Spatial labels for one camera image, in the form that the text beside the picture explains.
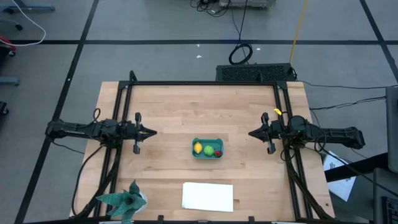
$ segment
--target black line on floor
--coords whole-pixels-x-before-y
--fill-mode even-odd
[[[90,29],[91,22],[93,21],[93,18],[94,18],[94,14],[95,14],[95,11],[96,11],[96,8],[98,5],[98,1],[99,0],[94,0],[93,5],[91,6],[91,10],[90,10],[90,13],[88,14],[88,18],[87,18],[85,27],[83,29],[83,33],[81,34],[80,41],[79,41],[78,47],[75,52],[75,56],[73,57],[72,63],[69,68],[68,75],[65,79],[65,83],[63,84],[60,98],[58,99],[57,107],[55,108],[55,111],[53,114],[53,118],[52,118],[53,120],[59,119],[59,117],[60,117],[61,110],[63,108],[63,104],[65,103],[65,99],[68,94],[70,83],[72,82],[73,74],[75,73],[76,66],[77,66],[77,63],[78,63],[80,55],[81,55],[81,51],[83,50],[84,41],[87,38],[87,34]],[[15,224],[21,224],[25,220],[25,216],[26,216],[27,210],[29,208],[30,201],[32,200],[32,196],[33,196],[34,190],[36,188],[37,182],[39,180],[39,176],[42,171],[42,168],[43,168],[43,165],[45,162],[45,158],[49,151],[49,147],[50,147],[50,141],[48,138],[45,138],[42,148],[40,150],[36,165],[34,167],[32,176],[30,177],[28,186],[26,188],[24,198],[22,199],[22,203],[19,207],[18,214],[17,214],[17,217],[14,222]]]
[[[172,44],[236,44],[238,40],[85,40],[90,45],[172,45]],[[38,40],[12,40],[14,44],[29,44]],[[242,40],[245,44],[291,45],[293,40]],[[79,44],[79,40],[45,40],[41,44]],[[297,45],[379,45],[378,40],[298,40]],[[388,44],[398,45],[398,40]]]
[[[365,0],[359,0],[359,1],[363,7],[363,10],[365,11],[366,17],[368,18],[368,20],[372,26],[373,32],[376,35],[377,40],[380,41],[381,49],[384,53],[384,56],[386,56],[386,59],[387,59],[388,64],[390,65],[391,71],[394,74],[396,80],[398,81],[398,68],[397,68],[394,58],[392,57],[392,55],[390,53],[390,50],[387,47],[388,42],[390,44],[393,44],[393,43],[396,43],[397,41],[395,41],[395,40],[388,41],[388,42],[384,41],[383,36],[381,35],[381,32],[376,24],[376,21],[374,20],[372,13],[368,7],[368,4],[366,4]]]

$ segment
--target yellow lemon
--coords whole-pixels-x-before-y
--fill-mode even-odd
[[[202,150],[201,144],[199,142],[196,142],[193,146],[193,150],[195,151],[195,153],[199,154]]]

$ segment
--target black metal frame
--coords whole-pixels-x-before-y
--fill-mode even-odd
[[[279,90],[282,90],[283,94],[284,94],[284,99],[285,99],[285,105],[286,105],[286,111],[283,113],[287,114],[287,117],[290,119],[293,116],[292,113],[292,107],[290,104],[290,98],[289,98],[289,92],[287,89],[287,85],[286,82],[264,82],[264,83],[256,83],[256,82],[196,82],[196,81],[171,81],[171,82],[147,82],[147,81],[137,81],[137,78],[135,77],[135,75],[133,73],[130,74],[130,80],[129,81],[120,81],[119,85],[118,85],[118,92],[116,94],[116,99],[115,99],[115,105],[114,105],[114,109],[113,109],[113,115],[112,118],[113,119],[117,119],[118,118],[118,114],[119,114],[119,109],[120,109],[120,103],[121,103],[121,96],[122,93],[124,91],[124,89],[126,89],[126,98],[124,99],[124,108],[123,108],[123,115],[122,115],[122,121],[126,121],[127,120],[127,114],[129,111],[129,104],[130,104],[130,99],[131,99],[131,92],[132,92],[132,87],[134,85],[256,85],[256,86],[271,86],[274,89],[274,95],[275,95],[275,105],[276,108],[278,108],[279,110],[282,111],[282,103],[280,100],[280,93]],[[284,117],[283,116],[279,116],[279,121],[284,124]],[[45,161],[45,156],[47,155],[47,151],[49,149],[50,144],[46,144],[46,142],[48,141],[48,139],[45,140],[43,148],[45,151],[44,157],[41,158],[39,156],[39,159],[36,163],[36,167],[42,167]],[[109,163],[110,163],[110,159],[111,159],[111,151],[113,149],[110,147],[106,148],[106,152],[105,152],[105,156],[104,156],[104,162],[103,162],[103,168],[102,168],[102,172],[101,172],[101,178],[100,178],[100,182],[99,184],[103,184],[104,182],[106,182],[106,179],[109,180],[109,176],[110,174],[107,173],[108,167],[109,167]],[[111,183],[110,183],[110,189],[109,189],[109,193],[113,193],[115,191],[116,188],[116,181],[118,178],[118,168],[119,168],[119,161],[121,158],[121,151],[122,148],[121,147],[117,147],[116,149],[116,155],[114,158],[114,164],[113,166],[116,166],[116,170],[115,170],[115,174],[113,174],[113,176],[111,177]],[[284,146],[284,152],[285,152],[285,157],[289,157],[289,150],[287,150]],[[300,180],[303,182],[303,185],[299,186],[299,187],[304,187],[307,188],[307,184],[305,181],[305,174],[304,174],[304,169],[303,169],[303,164],[302,164],[302,159],[301,159],[301,155],[300,155],[300,151],[297,151],[295,154],[295,159],[296,159],[296,164],[297,164],[297,170],[298,170],[298,176],[300,178]],[[286,161],[286,168],[289,169],[289,167],[293,167],[292,161],[287,160]],[[40,175],[40,171],[41,168],[39,170],[39,173],[34,173],[32,175],[31,181],[33,178],[38,178]],[[15,223],[23,223],[24,217],[26,215],[27,209],[29,207],[30,204],[30,200],[32,198],[32,195],[34,193],[34,189],[35,189],[35,185],[36,183],[33,183],[34,185],[31,187],[28,187],[28,189],[26,190],[25,196],[24,196],[24,200],[22,201],[21,207],[19,209],[18,212],[18,216],[16,219]],[[290,194],[291,194],[291,198],[292,198],[292,205],[293,205],[293,210],[294,210],[294,217],[295,217],[295,221],[296,222],[312,222],[312,223],[346,223],[346,222],[340,222],[337,220],[320,220],[320,219],[313,219],[313,215],[312,215],[312,209],[310,206],[310,203],[308,202],[308,200],[303,197],[303,201],[304,201],[304,205],[305,205],[305,213],[306,213],[306,218],[301,217],[300,214],[300,207],[299,207],[299,200],[297,198],[297,190],[296,190],[296,183],[294,181],[294,179],[289,175],[289,187],[290,187]],[[103,221],[107,221],[110,220],[110,217],[105,216],[105,217],[100,217],[100,209],[101,209],[101,202],[97,202],[95,204],[94,207],[94,213],[92,218],[88,218],[87,214],[81,217],[77,217],[77,218],[72,218],[72,219],[68,219],[68,220],[54,220],[54,221],[48,221],[48,222],[37,222],[36,224],[53,224],[53,223],[99,223],[99,222],[103,222]],[[111,206],[107,206],[106,207],[106,211],[110,211],[111,210]],[[212,223],[216,224],[227,224],[227,223],[231,223],[231,224],[247,224],[247,222],[241,222],[241,221],[231,221],[231,222],[213,222]],[[199,221],[163,221],[163,216],[159,215],[159,219],[158,220],[145,220],[145,221],[134,221],[135,224],[162,224],[162,223],[169,223],[169,224],[191,224],[191,223],[200,223]],[[255,222],[254,221],[254,217],[249,217],[249,223],[250,224],[255,224],[255,223],[261,223],[261,224],[265,224],[265,223],[270,223],[270,222]]]

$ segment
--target artificial plant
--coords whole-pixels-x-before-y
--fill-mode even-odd
[[[114,206],[107,215],[111,217],[121,215],[122,224],[130,224],[134,213],[147,203],[139,194],[136,180],[131,183],[129,191],[124,190],[123,193],[101,195],[96,198],[101,202]]]

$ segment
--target red fruit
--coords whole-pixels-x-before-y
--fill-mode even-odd
[[[221,152],[221,151],[216,151],[215,153],[214,153],[214,156],[215,157],[221,157],[223,155],[223,153]]]

